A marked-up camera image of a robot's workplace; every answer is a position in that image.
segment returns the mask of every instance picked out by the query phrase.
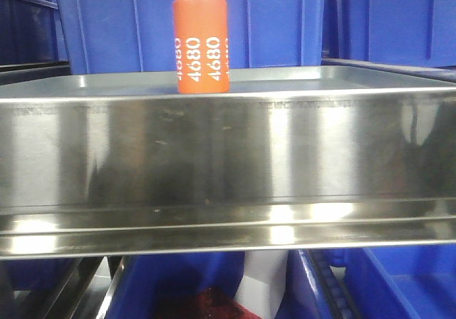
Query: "stainless steel tray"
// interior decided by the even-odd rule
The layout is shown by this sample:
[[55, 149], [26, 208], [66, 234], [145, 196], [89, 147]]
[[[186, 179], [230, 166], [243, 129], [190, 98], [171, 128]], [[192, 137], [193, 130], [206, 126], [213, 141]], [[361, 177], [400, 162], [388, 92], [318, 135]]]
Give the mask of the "stainless steel tray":
[[0, 86], [0, 257], [456, 239], [455, 84], [343, 66], [175, 84]]

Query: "metal tray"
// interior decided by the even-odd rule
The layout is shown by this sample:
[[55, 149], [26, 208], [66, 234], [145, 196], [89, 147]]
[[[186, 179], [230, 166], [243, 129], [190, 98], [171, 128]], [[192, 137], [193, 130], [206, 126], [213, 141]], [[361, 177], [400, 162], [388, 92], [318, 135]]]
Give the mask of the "metal tray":
[[454, 241], [455, 96], [343, 66], [0, 86], [0, 258]]

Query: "red object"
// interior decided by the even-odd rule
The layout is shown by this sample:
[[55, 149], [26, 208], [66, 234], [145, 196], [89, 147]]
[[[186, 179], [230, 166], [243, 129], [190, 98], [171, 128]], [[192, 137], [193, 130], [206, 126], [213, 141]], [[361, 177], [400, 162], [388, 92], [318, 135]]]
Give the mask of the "red object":
[[176, 0], [172, 3], [172, 9], [179, 92], [227, 92], [227, 2]]
[[158, 304], [155, 319], [261, 319], [217, 288], [197, 296], [167, 298]]

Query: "blue container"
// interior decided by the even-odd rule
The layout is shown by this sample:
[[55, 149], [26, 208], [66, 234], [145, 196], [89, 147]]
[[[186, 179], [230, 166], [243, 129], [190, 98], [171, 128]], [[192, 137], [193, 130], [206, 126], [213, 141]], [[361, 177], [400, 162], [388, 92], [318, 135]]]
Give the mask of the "blue container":
[[347, 264], [347, 258], [349, 248], [337, 248], [337, 249], [324, 249], [321, 250], [330, 266], [334, 267], [345, 267]]
[[[243, 252], [135, 257], [113, 296], [107, 318], [153, 318], [160, 298], [196, 295], [211, 286], [232, 297], [242, 279], [243, 265]], [[305, 251], [289, 252], [286, 291], [276, 318], [332, 318]]]
[[0, 65], [66, 59], [56, 0], [0, 0]]
[[71, 260], [53, 258], [44, 260], [5, 261], [11, 287], [14, 291], [51, 289], [68, 270]]
[[353, 249], [346, 285], [363, 318], [456, 318], [456, 246]]
[[[58, 0], [72, 72], [175, 69], [174, 0]], [[232, 68], [320, 65], [323, 0], [227, 0]]]
[[326, 0], [324, 17], [329, 57], [456, 65], [456, 0]]

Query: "orange cylinder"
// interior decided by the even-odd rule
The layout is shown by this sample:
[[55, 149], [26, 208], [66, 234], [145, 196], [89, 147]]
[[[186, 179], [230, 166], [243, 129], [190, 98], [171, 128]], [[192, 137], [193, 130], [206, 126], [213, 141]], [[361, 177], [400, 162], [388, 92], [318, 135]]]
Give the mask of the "orange cylinder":
[[176, 0], [172, 3], [172, 8], [179, 92], [227, 92], [227, 2]]

